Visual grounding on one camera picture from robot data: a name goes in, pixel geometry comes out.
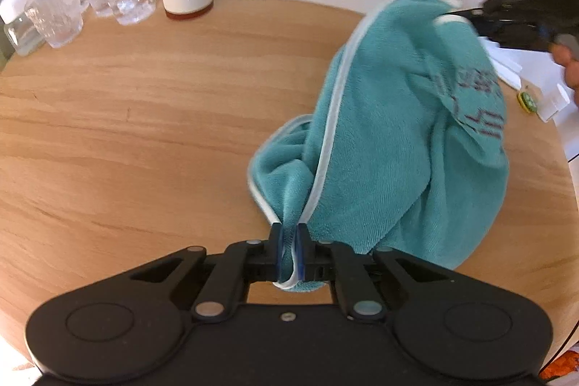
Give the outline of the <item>person's right hand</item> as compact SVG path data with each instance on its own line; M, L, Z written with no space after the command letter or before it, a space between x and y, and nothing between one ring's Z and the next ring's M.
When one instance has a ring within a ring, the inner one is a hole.
M573 102L579 106L579 62L571 50L561 44L550 47L550 54L557 65L563 67L563 80L572 91Z

